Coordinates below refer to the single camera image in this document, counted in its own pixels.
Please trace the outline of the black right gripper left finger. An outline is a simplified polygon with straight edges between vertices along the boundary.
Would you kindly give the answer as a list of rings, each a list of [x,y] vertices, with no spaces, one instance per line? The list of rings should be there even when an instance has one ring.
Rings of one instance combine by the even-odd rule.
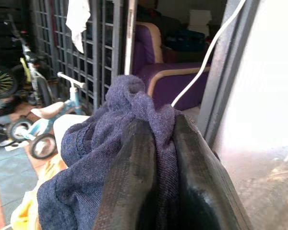
[[[157,166],[149,123],[133,120],[124,130],[121,144],[106,177],[93,230],[154,230]]]

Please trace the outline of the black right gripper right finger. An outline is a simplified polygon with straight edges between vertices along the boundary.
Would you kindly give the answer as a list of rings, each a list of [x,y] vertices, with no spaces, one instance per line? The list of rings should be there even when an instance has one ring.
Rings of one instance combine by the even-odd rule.
[[[175,117],[173,139],[180,177],[179,230],[252,230],[228,172],[191,119]]]

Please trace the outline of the navy blue knit garment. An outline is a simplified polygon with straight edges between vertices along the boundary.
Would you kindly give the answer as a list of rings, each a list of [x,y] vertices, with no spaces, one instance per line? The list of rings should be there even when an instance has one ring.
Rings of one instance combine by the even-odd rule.
[[[156,229],[175,230],[178,226],[179,176],[172,139],[178,111],[170,105],[156,109],[144,90],[140,78],[118,76],[105,104],[65,132],[61,156],[67,169],[44,182],[37,192],[42,230],[92,229],[106,174],[121,149],[124,129],[135,119],[149,123],[156,143]]]

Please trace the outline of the dark blue clothes pile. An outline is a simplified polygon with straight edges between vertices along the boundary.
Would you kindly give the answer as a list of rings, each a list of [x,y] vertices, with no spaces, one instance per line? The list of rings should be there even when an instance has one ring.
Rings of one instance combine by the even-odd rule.
[[[167,35],[165,46],[181,52],[203,51],[205,34],[187,29],[178,30]]]

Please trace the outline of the white laundry basket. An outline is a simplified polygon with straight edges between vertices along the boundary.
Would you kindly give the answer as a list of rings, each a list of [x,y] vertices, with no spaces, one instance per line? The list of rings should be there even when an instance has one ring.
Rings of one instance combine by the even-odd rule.
[[[54,136],[56,139],[58,154],[61,152],[61,143],[65,132],[73,125],[87,120],[89,116],[65,114],[59,117],[53,124]]]

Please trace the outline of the light blue children's tricycle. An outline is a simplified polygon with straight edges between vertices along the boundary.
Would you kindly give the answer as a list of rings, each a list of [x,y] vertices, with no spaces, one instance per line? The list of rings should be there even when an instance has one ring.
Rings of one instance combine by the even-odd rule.
[[[7,125],[6,134],[16,142],[30,141],[30,155],[35,159],[46,159],[56,152],[56,139],[50,131],[54,122],[65,114],[74,112],[76,115],[83,115],[78,88],[85,89],[86,84],[79,82],[62,72],[58,77],[64,78],[71,83],[70,97],[64,102],[56,102],[44,108],[33,108],[31,113],[39,117],[35,122],[22,116],[16,121]]]

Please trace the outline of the yellow cloth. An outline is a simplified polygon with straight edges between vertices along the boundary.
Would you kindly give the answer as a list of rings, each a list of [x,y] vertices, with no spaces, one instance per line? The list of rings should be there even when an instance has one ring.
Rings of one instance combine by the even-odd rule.
[[[47,161],[41,169],[35,188],[25,192],[21,204],[13,211],[11,227],[13,230],[42,230],[38,217],[37,192],[40,186],[68,166],[60,154]]]

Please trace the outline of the purple sofa with beige trim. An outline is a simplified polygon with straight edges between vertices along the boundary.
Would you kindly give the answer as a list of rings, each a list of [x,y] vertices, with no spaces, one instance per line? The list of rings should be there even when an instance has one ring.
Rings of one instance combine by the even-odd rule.
[[[161,33],[156,25],[136,23],[132,74],[142,79],[145,91],[157,108],[171,104],[202,65],[200,62],[175,63],[167,57],[172,52],[162,46]]]

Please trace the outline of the grey metal grille gate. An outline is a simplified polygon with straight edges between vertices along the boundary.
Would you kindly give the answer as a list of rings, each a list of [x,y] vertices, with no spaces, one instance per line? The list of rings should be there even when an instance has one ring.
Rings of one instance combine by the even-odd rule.
[[[123,74],[128,0],[88,0],[91,15],[82,33],[83,53],[66,25],[69,0],[30,0],[35,49],[45,56],[49,74],[59,71],[86,83],[81,106],[92,114],[104,102],[114,78]]]

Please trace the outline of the children's bicycle with green spokes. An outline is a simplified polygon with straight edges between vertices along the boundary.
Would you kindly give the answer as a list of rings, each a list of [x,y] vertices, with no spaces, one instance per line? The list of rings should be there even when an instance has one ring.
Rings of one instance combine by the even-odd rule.
[[[33,52],[25,39],[25,31],[19,31],[11,14],[4,21],[13,34],[12,41],[19,42],[22,48],[20,64],[8,68],[0,65],[0,99],[25,91],[33,105],[48,106],[54,102],[49,79],[41,73],[45,70],[45,57]]]

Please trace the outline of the white boxes stack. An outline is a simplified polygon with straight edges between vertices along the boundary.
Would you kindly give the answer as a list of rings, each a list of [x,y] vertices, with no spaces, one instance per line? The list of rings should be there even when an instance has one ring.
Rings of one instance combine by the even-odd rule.
[[[212,15],[209,10],[190,10],[188,30],[209,36],[209,22]]]

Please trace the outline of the white hanging cloth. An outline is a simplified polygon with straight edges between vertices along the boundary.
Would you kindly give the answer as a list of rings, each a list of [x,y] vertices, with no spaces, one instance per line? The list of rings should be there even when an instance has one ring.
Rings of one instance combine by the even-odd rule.
[[[72,34],[72,42],[80,53],[84,53],[82,33],[90,18],[89,0],[69,0],[66,25]]]

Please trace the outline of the grey door frame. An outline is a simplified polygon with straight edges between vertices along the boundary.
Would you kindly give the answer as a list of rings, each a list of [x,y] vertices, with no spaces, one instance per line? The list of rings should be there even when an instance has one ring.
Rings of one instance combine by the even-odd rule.
[[[236,10],[239,1],[227,0],[223,21]],[[212,147],[238,72],[242,54],[260,0],[243,0],[243,7],[218,38],[212,57],[197,126]]]

